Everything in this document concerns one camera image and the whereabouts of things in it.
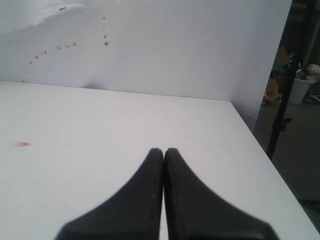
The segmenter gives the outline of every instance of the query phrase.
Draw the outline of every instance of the black metal pole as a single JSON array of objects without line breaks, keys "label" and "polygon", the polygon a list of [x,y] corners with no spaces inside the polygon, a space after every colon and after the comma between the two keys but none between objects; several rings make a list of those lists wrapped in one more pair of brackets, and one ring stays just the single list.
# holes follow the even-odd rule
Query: black metal pole
[{"label": "black metal pole", "polygon": [[316,1],[317,0],[309,0],[308,4],[306,6],[306,9],[304,11],[303,20],[301,24],[301,30],[298,37],[297,45],[295,48],[294,56],[292,58],[291,66],[289,69],[289,76],[286,81],[286,87],[282,96],[282,100],[278,109],[278,113],[274,119],[273,125],[272,125],[272,133],[269,140],[268,148],[266,150],[266,154],[269,157],[270,160],[272,160],[274,156],[274,152],[276,149],[276,145],[278,142],[278,138],[280,135],[280,132],[283,132],[286,129],[286,124],[289,122],[289,119],[284,119],[285,111],[288,105],[288,100],[290,96],[290,92],[292,89],[292,86],[294,84],[296,71],[298,69],[299,60],[301,57],[301,52],[306,40],[306,35],[309,30],[309,26],[312,20],[313,12],[316,7]]}]

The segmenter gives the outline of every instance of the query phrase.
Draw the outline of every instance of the red mark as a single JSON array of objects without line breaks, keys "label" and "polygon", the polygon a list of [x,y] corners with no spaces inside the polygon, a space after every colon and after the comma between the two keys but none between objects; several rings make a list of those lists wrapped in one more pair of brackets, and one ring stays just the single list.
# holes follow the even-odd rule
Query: red mark
[{"label": "red mark", "polygon": [[19,142],[17,144],[17,147],[26,147],[26,146],[29,146],[29,145],[31,145],[31,143],[22,141],[22,142]]}]

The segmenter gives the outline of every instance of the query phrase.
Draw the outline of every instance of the white tabletop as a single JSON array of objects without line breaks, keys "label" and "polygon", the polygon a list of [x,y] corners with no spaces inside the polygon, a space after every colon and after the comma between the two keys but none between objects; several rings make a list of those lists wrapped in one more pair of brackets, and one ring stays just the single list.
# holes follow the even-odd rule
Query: white tabletop
[{"label": "white tabletop", "polygon": [[0,116],[0,239],[53,239],[169,147],[281,240],[320,238],[228,101],[0,81]]}]

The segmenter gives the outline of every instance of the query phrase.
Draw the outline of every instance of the white wall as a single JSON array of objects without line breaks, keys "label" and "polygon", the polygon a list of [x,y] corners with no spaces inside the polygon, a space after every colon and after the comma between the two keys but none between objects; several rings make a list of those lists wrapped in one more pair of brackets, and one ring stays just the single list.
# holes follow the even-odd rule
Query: white wall
[{"label": "white wall", "polygon": [[[0,11],[14,12],[12,1],[0,0]],[[18,15],[25,19],[10,22],[16,16],[2,14],[7,21],[0,24],[1,80],[230,100],[253,122],[291,5],[290,0],[38,2],[20,7]],[[64,4],[67,9],[58,10]]]}]

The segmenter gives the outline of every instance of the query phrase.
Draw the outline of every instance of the concrete floor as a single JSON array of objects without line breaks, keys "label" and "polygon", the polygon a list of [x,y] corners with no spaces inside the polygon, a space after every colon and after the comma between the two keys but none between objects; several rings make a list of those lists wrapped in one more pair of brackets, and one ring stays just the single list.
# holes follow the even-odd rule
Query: concrete floor
[{"label": "concrete floor", "polygon": [[[262,106],[253,131],[265,151],[278,107]],[[285,117],[293,120],[280,133],[272,162],[297,198],[320,200],[320,105],[289,104]],[[320,232],[320,214],[304,209]]]}]

